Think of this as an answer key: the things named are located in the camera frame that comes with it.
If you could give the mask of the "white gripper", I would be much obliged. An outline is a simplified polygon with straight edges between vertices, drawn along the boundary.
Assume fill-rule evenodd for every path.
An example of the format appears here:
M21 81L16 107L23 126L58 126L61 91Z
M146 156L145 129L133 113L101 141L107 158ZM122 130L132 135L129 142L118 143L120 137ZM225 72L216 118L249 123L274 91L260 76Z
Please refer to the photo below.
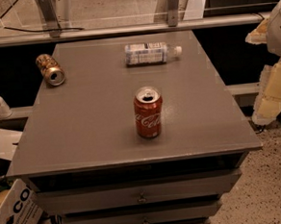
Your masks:
M267 43L269 52L281 57L281 0L273 8L269 20L262 20L247 34L245 42L255 45ZM274 66L264 66L259 88L252 120L256 125L266 126L281 113L281 59Z

